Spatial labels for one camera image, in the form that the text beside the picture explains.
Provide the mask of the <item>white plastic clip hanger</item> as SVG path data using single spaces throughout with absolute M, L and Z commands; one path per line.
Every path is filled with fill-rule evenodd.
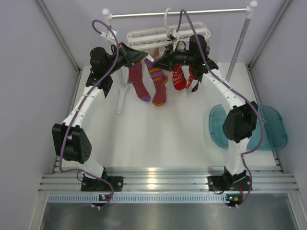
M 190 24 L 169 25 L 167 17 L 170 11 L 170 8 L 165 11 L 163 27 L 129 32 L 127 34 L 128 46 L 158 58 L 168 45 L 175 48 L 179 42 L 188 42 L 189 38 L 194 35 Z

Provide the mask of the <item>pink sock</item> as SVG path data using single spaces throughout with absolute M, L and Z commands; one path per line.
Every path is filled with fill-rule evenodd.
M 147 50 L 147 53 L 152 56 L 155 59 L 159 59 L 160 57 L 163 56 L 164 51 L 166 47 L 156 47 L 156 48 L 150 48 Z

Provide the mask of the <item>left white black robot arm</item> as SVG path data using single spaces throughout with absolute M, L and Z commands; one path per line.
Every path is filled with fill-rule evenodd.
M 148 55 L 124 43 L 112 45 L 111 50 L 112 54 L 108 54 L 102 47 L 95 47 L 90 51 L 91 69 L 83 93 L 67 118 L 52 127 L 55 152 L 59 157 L 59 170 L 62 173 L 69 172 L 68 169 L 62 168 L 63 161 L 75 163 L 73 171 L 83 174 L 83 192 L 114 190 L 105 167 L 92 156 L 92 144 L 85 128 L 111 89 L 111 75 L 122 67 L 134 67 Z

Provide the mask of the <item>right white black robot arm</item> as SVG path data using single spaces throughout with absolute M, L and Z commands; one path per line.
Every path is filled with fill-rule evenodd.
M 261 120 L 258 105 L 255 101 L 250 102 L 217 75 L 218 66 L 209 59 L 206 48 L 204 36 L 192 35 L 188 48 L 179 50 L 168 45 L 153 66 L 171 72 L 175 72 L 180 66 L 188 66 L 194 78 L 207 86 L 218 99 L 226 112 L 222 129 L 228 140 L 228 160 L 221 176 L 208 178 L 210 190 L 224 192 L 244 189 L 250 192 L 253 181 L 244 156 L 250 153 L 247 146 L 257 121 Z

